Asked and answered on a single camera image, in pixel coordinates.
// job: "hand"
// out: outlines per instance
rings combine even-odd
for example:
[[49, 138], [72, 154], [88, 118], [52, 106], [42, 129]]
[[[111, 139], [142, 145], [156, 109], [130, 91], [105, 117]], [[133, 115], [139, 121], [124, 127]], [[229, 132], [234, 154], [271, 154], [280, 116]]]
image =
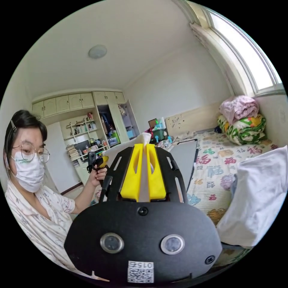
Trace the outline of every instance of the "hand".
[[95, 171], [94, 169], [92, 169], [88, 181], [94, 186], [97, 187], [100, 185], [99, 180], [104, 180], [105, 176], [107, 173], [107, 168], [103, 168], [100, 169], [98, 171]]

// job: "hair clip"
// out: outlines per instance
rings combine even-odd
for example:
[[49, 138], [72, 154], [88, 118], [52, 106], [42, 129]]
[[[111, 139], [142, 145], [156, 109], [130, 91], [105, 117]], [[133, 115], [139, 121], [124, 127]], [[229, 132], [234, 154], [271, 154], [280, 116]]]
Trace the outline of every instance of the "hair clip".
[[14, 125], [12, 120], [11, 120], [11, 125], [12, 125], [12, 129], [13, 129], [14, 133], [16, 133], [17, 129], [16, 129], [16, 127], [15, 127], [15, 125]]

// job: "pink blanket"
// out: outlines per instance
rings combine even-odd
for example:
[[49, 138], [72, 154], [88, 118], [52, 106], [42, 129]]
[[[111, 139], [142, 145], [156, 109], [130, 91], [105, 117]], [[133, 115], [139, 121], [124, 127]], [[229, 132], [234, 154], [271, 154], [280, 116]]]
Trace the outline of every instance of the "pink blanket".
[[257, 117], [259, 105], [248, 96], [232, 96], [225, 100], [219, 107], [221, 114], [230, 125], [246, 117]]

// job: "cabinet door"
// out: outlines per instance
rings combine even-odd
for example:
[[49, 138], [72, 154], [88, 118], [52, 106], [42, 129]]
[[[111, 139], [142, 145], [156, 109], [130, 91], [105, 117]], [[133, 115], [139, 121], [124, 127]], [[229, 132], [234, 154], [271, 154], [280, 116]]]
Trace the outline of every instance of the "cabinet door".
[[69, 111], [69, 98], [68, 95], [59, 96], [56, 98], [56, 110], [57, 113]]
[[83, 108], [95, 107], [93, 96], [91, 93], [83, 93], [80, 95]]
[[107, 99], [104, 91], [94, 91], [96, 105], [107, 105]]
[[38, 102], [35, 104], [32, 104], [32, 113], [36, 116], [39, 117], [39, 119], [44, 117], [44, 102]]
[[81, 180], [81, 182], [83, 183], [83, 185], [86, 184], [88, 178], [89, 178], [89, 173], [87, 172], [87, 167], [86, 166], [79, 166], [76, 167], [76, 172]]
[[69, 95], [68, 99], [70, 110], [82, 109], [82, 101], [80, 94]]
[[54, 115], [56, 113], [56, 98], [44, 100], [44, 117]]
[[118, 104], [109, 104], [109, 109], [111, 112], [111, 116], [115, 125], [115, 129], [118, 133], [119, 139], [121, 143], [125, 143], [129, 141], [129, 137], [127, 135], [127, 131], [118, 108]]
[[117, 104], [115, 93], [114, 92], [105, 92], [105, 96], [108, 104]]
[[116, 102], [118, 104], [126, 104], [126, 101], [124, 99], [124, 95], [122, 92], [114, 92], [114, 93], [115, 93]]

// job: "black hair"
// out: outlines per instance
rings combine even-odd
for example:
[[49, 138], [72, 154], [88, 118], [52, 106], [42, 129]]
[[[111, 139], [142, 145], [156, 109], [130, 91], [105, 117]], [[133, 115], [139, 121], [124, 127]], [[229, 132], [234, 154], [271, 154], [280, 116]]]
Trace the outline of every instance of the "black hair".
[[47, 128], [41, 121], [39, 121], [34, 115], [32, 115], [27, 110], [17, 111], [13, 115], [11, 121], [9, 122], [5, 134], [3, 160], [5, 165], [5, 154], [6, 154], [9, 167], [10, 167], [10, 157], [12, 154], [12, 147], [18, 135], [19, 128], [39, 128], [42, 135], [42, 141], [44, 142], [47, 140]]

